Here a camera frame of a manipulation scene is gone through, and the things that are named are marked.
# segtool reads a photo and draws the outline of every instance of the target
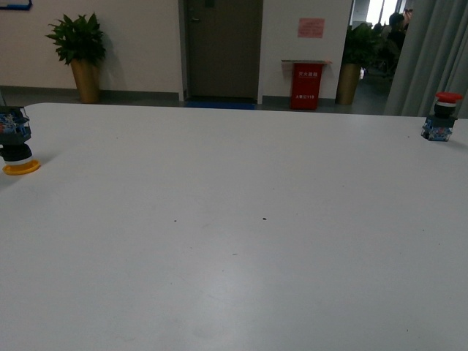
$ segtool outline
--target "gray curtain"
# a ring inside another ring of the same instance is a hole
[[[418,0],[401,52],[385,115],[427,116],[438,91],[464,96],[468,118],[468,0]]]

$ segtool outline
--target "doormat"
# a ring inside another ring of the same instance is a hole
[[[255,110],[255,104],[246,104],[242,102],[188,101],[185,103],[185,107],[224,108],[228,110]]]

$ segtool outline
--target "wall sign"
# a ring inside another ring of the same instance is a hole
[[[300,18],[298,37],[322,38],[325,27],[324,18]]]
[[[32,0],[0,0],[0,10],[29,10]]]

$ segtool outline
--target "red fire extinguisher box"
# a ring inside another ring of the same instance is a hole
[[[293,110],[316,110],[322,68],[329,61],[291,61],[294,63],[290,107]]]

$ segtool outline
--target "door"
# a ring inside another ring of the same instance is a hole
[[[257,98],[263,0],[186,0],[192,97]]]

